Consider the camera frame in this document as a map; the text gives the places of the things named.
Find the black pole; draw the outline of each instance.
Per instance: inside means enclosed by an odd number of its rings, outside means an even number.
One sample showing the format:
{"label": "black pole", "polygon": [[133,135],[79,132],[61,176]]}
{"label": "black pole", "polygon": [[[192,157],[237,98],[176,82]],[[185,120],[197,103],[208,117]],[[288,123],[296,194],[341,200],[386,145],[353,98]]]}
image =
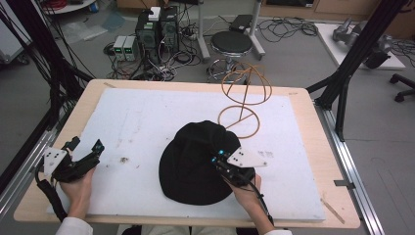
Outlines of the black pole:
{"label": "black pole", "polygon": [[336,133],[342,141],[345,141],[343,131],[348,84],[406,2],[407,0],[383,0],[351,46],[339,68],[331,76],[306,88],[311,93],[326,86],[323,94],[315,100],[315,104],[325,110],[330,110],[339,96]]}

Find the wooden board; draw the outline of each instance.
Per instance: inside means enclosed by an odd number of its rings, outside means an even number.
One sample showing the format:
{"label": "wooden board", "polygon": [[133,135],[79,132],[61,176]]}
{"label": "wooden board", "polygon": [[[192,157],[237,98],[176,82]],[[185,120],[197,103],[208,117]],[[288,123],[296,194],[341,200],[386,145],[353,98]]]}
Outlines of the wooden board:
{"label": "wooden board", "polygon": [[[324,41],[327,50],[335,61],[336,65],[340,65],[345,59],[349,48],[344,42],[336,42],[333,40],[333,30],[339,27],[339,24],[328,24],[328,23],[316,23],[318,27],[318,34]],[[392,53],[388,53],[391,56],[383,64],[381,64],[376,70],[403,70],[405,65]],[[368,69],[364,65],[360,65],[360,69]]]}
{"label": "wooden board", "polygon": [[[261,98],[249,95],[248,102]],[[73,152],[75,159],[86,156],[97,139],[106,147],[95,171],[89,213],[249,219],[233,195],[210,206],[183,205],[168,199],[159,183],[161,154],[177,130],[188,122],[217,122],[219,113],[232,105],[221,92],[107,89]],[[324,220],[290,99],[274,95],[251,109],[259,116],[260,129],[241,144],[268,162],[256,171],[262,176],[261,191],[270,213],[279,220]],[[239,109],[230,110],[224,118],[238,114]],[[247,134],[255,124],[250,117],[230,130]]]}

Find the metal rail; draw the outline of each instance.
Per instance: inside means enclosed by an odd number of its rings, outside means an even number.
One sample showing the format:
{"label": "metal rail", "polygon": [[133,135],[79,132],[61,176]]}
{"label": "metal rail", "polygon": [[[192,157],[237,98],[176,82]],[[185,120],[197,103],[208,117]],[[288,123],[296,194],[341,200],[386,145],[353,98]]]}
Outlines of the metal rail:
{"label": "metal rail", "polygon": [[370,202],[369,196],[364,188],[363,182],[351,157],[350,151],[347,148],[346,142],[340,139],[336,132],[336,118],[331,111],[324,110],[323,108],[316,106],[317,113],[321,114],[325,122],[330,137],[336,148],[336,157],[339,163],[342,165],[342,171],[345,176],[345,180],[348,185],[352,185],[349,188],[350,193],[354,196],[354,200],[357,203],[356,207],[359,209],[360,215],[365,222],[366,228],[371,235],[385,235],[382,228],[382,224],[376,215],[375,209]]}

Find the black cloth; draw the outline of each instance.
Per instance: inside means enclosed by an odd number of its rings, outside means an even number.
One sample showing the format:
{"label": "black cloth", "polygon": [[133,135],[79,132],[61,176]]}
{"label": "black cloth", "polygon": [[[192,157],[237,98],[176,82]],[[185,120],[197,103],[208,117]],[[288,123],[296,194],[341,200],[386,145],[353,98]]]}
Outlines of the black cloth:
{"label": "black cloth", "polygon": [[191,122],[177,131],[161,156],[162,191],[176,202],[210,205],[228,197],[232,190],[211,162],[219,150],[234,153],[238,137],[209,120]]}

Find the stool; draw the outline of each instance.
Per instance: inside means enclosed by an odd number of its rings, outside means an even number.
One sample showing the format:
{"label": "stool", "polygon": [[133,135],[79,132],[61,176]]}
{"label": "stool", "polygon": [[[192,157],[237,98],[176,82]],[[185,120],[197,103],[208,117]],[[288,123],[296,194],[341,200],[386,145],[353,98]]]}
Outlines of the stool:
{"label": "stool", "polygon": [[[209,68],[207,68],[207,82],[211,78],[216,80],[222,80],[224,76],[232,71],[244,70],[244,66],[239,64],[232,58],[243,57],[247,55],[253,49],[253,43],[251,39],[236,31],[221,31],[216,33],[210,41],[211,49],[225,56],[225,59],[219,59],[214,61]],[[234,81],[232,77],[227,79],[228,82]]]}

